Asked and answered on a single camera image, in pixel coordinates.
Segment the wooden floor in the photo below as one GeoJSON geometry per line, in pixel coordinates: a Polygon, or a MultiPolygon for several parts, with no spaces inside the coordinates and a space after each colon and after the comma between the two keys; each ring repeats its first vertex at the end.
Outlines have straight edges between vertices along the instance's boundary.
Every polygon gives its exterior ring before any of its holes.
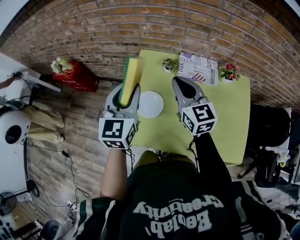
{"type": "MultiPolygon", "coordinates": [[[[98,118],[103,112],[107,95],[118,84],[120,83],[101,81],[96,93],[77,92],[66,86],[61,93],[42,90],[33,103],[43,110],[61,112],[65,121],[65,127],[59,129],[65,136],[64,142],[57,145],[48,142],[34,143],[41,147],[68,152],[73,160],[75,183],[89,193],[91,198],[99,196],[108,155],[108,149],[98,141],[98,118]]],[[[75,186],[70,171],[71,161],[54,151],[35,147],[27,149],[29,178],[38,183],[43,190],[39,186],[40,197],[33,197],[33,201],[20,203],[20,208],[28,220],[39,219],[42,223],[46,223],[51,219],[57,219],[63,223],[64,220],[61,218],[68,212],[68,208],[58,208],[51,204],[64,206],[67,199],[76,202],[75,186]]],[[[244,167],[242,165],[230,168],[232,177],[234,178],[244,167]]],[[[272,198],[285,205],[289,203],[287,195],[274,189],[262,189],[261,193],[266,200],[272,198]]],[[[77,201],[86,199],[80,191],[77,191],[77,197],[77,201]]],[[[278,204],[270,206],[275,209],[283,208],[278,204]]]]}

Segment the white robot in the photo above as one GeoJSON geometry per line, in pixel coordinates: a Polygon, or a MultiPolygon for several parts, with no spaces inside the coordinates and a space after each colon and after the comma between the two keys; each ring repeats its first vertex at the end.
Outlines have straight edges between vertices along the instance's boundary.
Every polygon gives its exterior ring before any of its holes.
{"type": "Polygon", "coordinates": [[[30,128],[29,117],[4,98],[0,98],[0,142],[23,143],[30,128]]]}
{"type": "MultiPolygon", "coordinates": [[[[216,111],[200,86],[183,77],[174,77],[172,85],[178,103],[177,115],[184,127],[193,136],[212,131],[217,122],[216,111]]],[[[106,99],[104,117],[99,119],[99,140],[108,148],[127,150],[138,130],[136,113],[141,88],[135,87],[126,107],[118,103],[121,88],[122,85],[116,87],[106,99]]]]}

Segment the power strip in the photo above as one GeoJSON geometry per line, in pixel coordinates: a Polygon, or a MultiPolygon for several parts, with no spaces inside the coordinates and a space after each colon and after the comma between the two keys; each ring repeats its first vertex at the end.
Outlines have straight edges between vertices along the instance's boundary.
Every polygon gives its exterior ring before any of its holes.
{"type": "Polygon", "coordinates": [[[70,207],[70,211],[74,212],[74,211],[77,211],[77,204],[76,203],[73,203],[71,202],[70,200],[67,200],[67,206],[70,207]]]}

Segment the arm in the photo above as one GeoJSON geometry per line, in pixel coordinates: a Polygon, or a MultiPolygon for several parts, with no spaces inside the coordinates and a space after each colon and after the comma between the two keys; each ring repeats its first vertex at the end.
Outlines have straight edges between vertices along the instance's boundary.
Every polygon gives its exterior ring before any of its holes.
{"type": "Polygon", "coordinates": [[[8,78],[4,82],[0,82],[0,89],[7,88],[10,84],[13,83],[14,80],[17,80],[17,79],[18,79],[17,76],[13,76],[13,77],[8,78]]]}
{"type": "Polygon", "coordinates": [[[100,196],[124,200],[127,191],[126,154],[119,149],[109,151],[100,196]]]}

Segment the black chair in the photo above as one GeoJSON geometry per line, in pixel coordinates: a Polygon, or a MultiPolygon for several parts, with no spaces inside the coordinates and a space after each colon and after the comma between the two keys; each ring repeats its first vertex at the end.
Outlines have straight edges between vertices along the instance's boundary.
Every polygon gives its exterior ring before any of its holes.
{"type": "Polygon", "coordinates": [[[265,147],[277,147],[289,137],[291,118],[283,108],[251,105],[246,154],[254,160],[250,167],[238,178],[242,179],[255,167],[257,186],[272,188],[278,181],[280,166],[276,154],[265,147]]]}

